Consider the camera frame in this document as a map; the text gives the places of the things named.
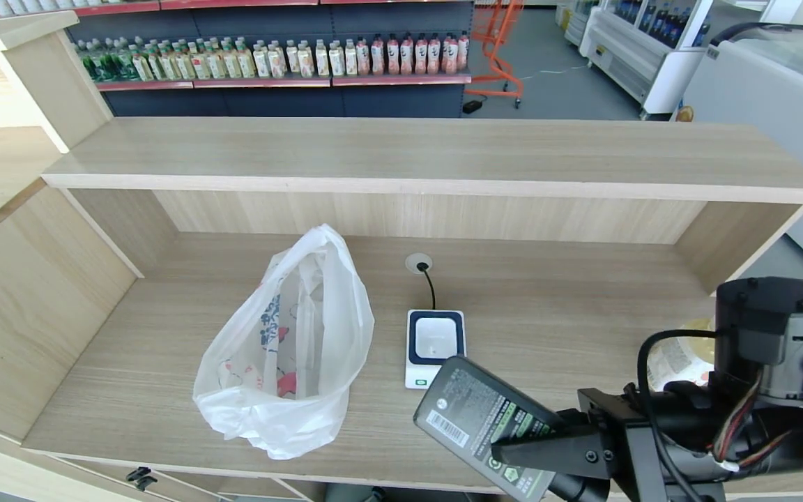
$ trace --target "pink bottle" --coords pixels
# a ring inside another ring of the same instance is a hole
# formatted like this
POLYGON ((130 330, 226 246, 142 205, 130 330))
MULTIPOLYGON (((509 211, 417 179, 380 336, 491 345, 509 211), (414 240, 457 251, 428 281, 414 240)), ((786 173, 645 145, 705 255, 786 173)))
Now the pink bottle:
POLYGON ((374 75, 382 75, 385 70, 385 58, 383 56, 383 39, 380 34, 374 35, 374 42, 370 45, 370 63, 374 75))
POLYGON ((444 54, 442 57, 444 58, 443 70, 445 70, 445 73, 449 75, 457 73, 458 41, 456 41, 450 33, 445 39, 444 54))
POLYGON ((411 40, 411 36, 408 36, 401 42, 399 54, 401 54, 401 66, 399 70, 402 75, 411 75, 411 73, 414 73, 414 40, 411 40))
POLYGON ((395 39, 395 33, 389 34, 389 43, 386 44, 386 55, 389 56, 389 74, 398 75, 401 66, 399 66, 399 41, 395 39))
POLYGON ((427 47, 427 73, 430 75, 439 73, 439 54, 442 54, 442 42, 439 42, 439 34, 433 33, 427 47))
POLYGON ((466 69, 466 57, 469 55, 469 37, 466 32, 458 38, 458 70, 466 69))
POLYGON ((414 73, 423 75, 427 72, 427 53, 429 52, 429 45, 427 44, 427 36, 423 33, 417 39, 417 45, 414 45, 414 73))

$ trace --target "power adapter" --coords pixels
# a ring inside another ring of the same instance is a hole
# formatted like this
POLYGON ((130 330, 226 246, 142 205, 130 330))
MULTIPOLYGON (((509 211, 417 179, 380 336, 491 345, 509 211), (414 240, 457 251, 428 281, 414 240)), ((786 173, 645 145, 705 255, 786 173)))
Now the power adapter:
POLYGON ((472 114, 472 112, 477 111, 479 108, 482 108, 482 102, 478 99, 463 104, 463 112, 467 115, 472 114))

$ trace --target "wooden countertop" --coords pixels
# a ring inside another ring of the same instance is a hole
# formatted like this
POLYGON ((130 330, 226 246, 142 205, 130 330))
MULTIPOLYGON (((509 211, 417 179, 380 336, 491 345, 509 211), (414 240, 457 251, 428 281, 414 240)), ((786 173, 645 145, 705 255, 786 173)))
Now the wooden countertop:
POLYGON ((117 118, 44 178, 59 188, 803 204, 803 166, 771 139, 699 123, 117 118))
POLYGON ((206 347, 271 255, 294 241, 179 234, 125 294, 23 447, 168 471, 493 492, 412 423, 423 394, 404 387, 405 314, 428 308, 429 289, 404 268, 408 254, 433 257, 438 305, 465 312, 472 359, 553 409, 577 407, 577 388, 620 392, 645 337, 712 314, 713 300, 669 245, 347 238, 376 318, 367 364, 338 438, 276 462, 244 439, 224 441, 191 394, 206 347))

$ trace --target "electrical wires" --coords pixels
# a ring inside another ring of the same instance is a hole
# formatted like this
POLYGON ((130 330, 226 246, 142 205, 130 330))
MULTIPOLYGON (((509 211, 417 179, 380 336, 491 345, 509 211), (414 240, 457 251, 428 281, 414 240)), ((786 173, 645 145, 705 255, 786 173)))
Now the electrical wires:
POLYGON ((711 444, 711 456, 714 457, 718 463, 726 461, 727 450, 730 449, 730 444, 733 438, 736 437, 736 432, 739 431, 740 425, 745 421, 746 416, 755 406, 755 400, 758 398, 758 389, 761 386, 761 371, 758 372, 758 377, 755 378, 755 383, 745 393, 745 396, 736 404, 730 412, 727 419, 721 425, 720 431, 714 437, 714 442, 711 444))
POLYGON ((678 484, 683 493, 691 502, 702 502, 702 498, 688 480, 683 477, 683 473, 678 470, 678 467, 673 463, 671 455, 669 455, 665 441, 663 440, 662 432, 659 431, 659 419, 656 417, 655 411, 652 409, 652 397, 650 396, 650 377, 649 377, 649 359, 650 350, 652 346, 659 343, 661 340, 673 339, 673 337, 705 337, 706 339, 713 339, 714 331, 703 330, 668 330, 656 333, 646 339, 643 345, 640 346, 640 352, 637 353, 637 387, 640 391, 640 398, 643 401, 643 414, 650 422, 650 429, 652 431, 653 441, 656 443, 656 451, 659 454, 659 460, 665 465, 665 469, 671 474, 671 477, 678 484))

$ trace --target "bottle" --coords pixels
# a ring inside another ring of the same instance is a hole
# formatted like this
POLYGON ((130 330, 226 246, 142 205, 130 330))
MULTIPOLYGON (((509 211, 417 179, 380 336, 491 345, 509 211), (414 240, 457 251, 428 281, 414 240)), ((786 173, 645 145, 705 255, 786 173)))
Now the bottle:
POLYGON ((206 56, 206 65, 210 67, 210 74, 213 76, 213 79, 224 79, 224 77, 227 76, 225 61, 222 60, 221 54, 216 52, 216 49, 213 47, 213 41, 212 40, 205 41, 204 49, 205 49, 204 55, 206 56))
POLYGON ((423 75, 427 72, 428 49, 427 36, 421 33, 417 39, 417 45, 414 45, 414 73, 418 75, 423 75))
POLYGON ((252 60, 252 52, 246 48, 246 44, 240 38, 237 38, 235 44, 237 47, 237 64, 240 66, 241 75, 245 79, 254 79, 256 77, 256 63, 252 60))
POLYGON ((334 73, 334 77, 343 76, 345 74, 345 61, 343 58, 343 51, 341 51, 337 42, 330 43, 328 57, 330 58, 330 69, 334 73))
POLYGON ((271 76, 276 77, 276 79, 283 79, 286 76, 286 71, 284 70, 284 64, 286 64, 286 60, 284 60, 284 51, 280 50, 275 44, 268 44, 268 69, 271 70, 271 76))
POLYGON ((358 75, 358 51, 355 50, 355 44, 353 44, 351 38, 346 39, 344 53, 346 61, 346 75, 358 75))
POLYGON ((367 42, 364 37, 359 37, 357 44, 355 44, 355 58, 358 60, 358 74, 370 74, 370 48, 367 47, 367 42))
POLYGON ((91 42, 86 43, 86 51, 89 51, 89 57, 92 59, 92 64, 95 66, 95 72, 98 74, 97 82, 111 82, 114 80, 114 74, 111 72, 108 62, 105 60, 105 54, 95 44, 98 39, 95 38, 91 42))
POLYGON ((140 51, 138 51, 138 45, 131 44, 128 47, 128 50, 132 53, 132 66, 135 67, 135 70, 138 73, 138 77, 143 82, 150 82, 153 80, 153 73, 151 73, 151 67, 148 66, 147 60, 141 55, 140 51))
POLYGON ((163 71, 163 65, 160 63, 160 55, 157 54, 157 49, 154 45, 147 44, 144 46, 147 53, 147 66, 151 67, 153 79, 166 80, 166 73, 163 71))
POLYGON ((178 71, 178 64, 176 64, 170 52, 172 47, 166 45, 166 42, 160 42, 157 48, 160 49, 160 64, 163 66, 163 73, 166 75, 166 80, 178 80, 179 77, 181 77, 181 73, 178 71))
POLYGON ((194 64, 191 63, 191 55, 188 54, 188 43, 183 42, 184 40, 172 42, 172 52, 175 54, 175 62, 181 79, 193 80, 197 76, 197 71, 194 70, 194 64))
POLYGON ((315 45, 315 63, 318 66, 319 77, 330 77, 330 56, 328 48, 324 47, 324 40, 321 38, 315 45))
POLYGON ((427 73, 436 75, 439 73, 439 58, 442 54, 442 42, 439 41, 439 34, 433 33, 433 38, 429 39, 427 45, 427 73))
POLYGON ((200 45, 197 42, 188 42, 188 52, 191 56, 191 66, 194 67, 194 76, 200 80, 210 79, 210 64, 207 63, 206 54, 201 53, 200 45))
POLYGON ((458 58, 458 41, 454 39, 452 34, 448 34, 448 48, 444 54, 444 70, 445 73, 453 75, 457 73, 457 58, 458 58))
POLYGON ((225 61, 225 68, 229 71, 229 77, 232 79, 243 77, 240 61, 237 61, 237 51, 232 47, 230 38, 222 41, 222 59, 225 61))
POLYGON ((414 73, 414 41, 411 40, 410 34, 405 37, 399 46, 399 57, 401 57, 399 73, 402 75, 414 73))
POLYGON ((290 73, 299 73, 299 48, 296 47, 296 42, 292 40, 287 41, 287 68, 290 73))
POLYGON ((259 44, 256 44, 256 49, 252 51, 252 60, 256 63, 256 70, 261 79, 271 77, 271 70, 268 69, 268 53, 259 44))
POLYGON ((398 75, 401 70, 399 65, 399 41, 395 39, 395 33, 389 34, 389 43, 386 44, 386 70, 390 75, 398 75))
POLYGON ((652 19, 653 16, 656 14, 656 4, 650 3, 649 6, 646 6, 645 12, 643 12, 643 19, 640 21, 640 30, 646 33, 650 32, 650 28, 652 27, 652 19))
POLYGON ((383 39, 380 34, 374 35, 374 42, 370 45, 371 73, 382 75, 385 71, 385 57, 383 56, 383 39))
POLYGON ((466 32, 461 33, 458 38, 458 71, 466 69, 466 60, 469 57, 469 37, 466 32))
POLYGON ((310 79, 315 76, 315 61, 312 61, 312 52, 304 51, 300 48, 298 54, 299 73, 303 79, 310 79))
POLYGON ((696 41, 692 43, 692 47, 702 47, 702 42, 705 41, 705 35, 708 35, 708 32, 711 29, 711 16, 705 18, 705 22, 702 23, 702 26, 698 27, 698 35, 696 35, 696 41))

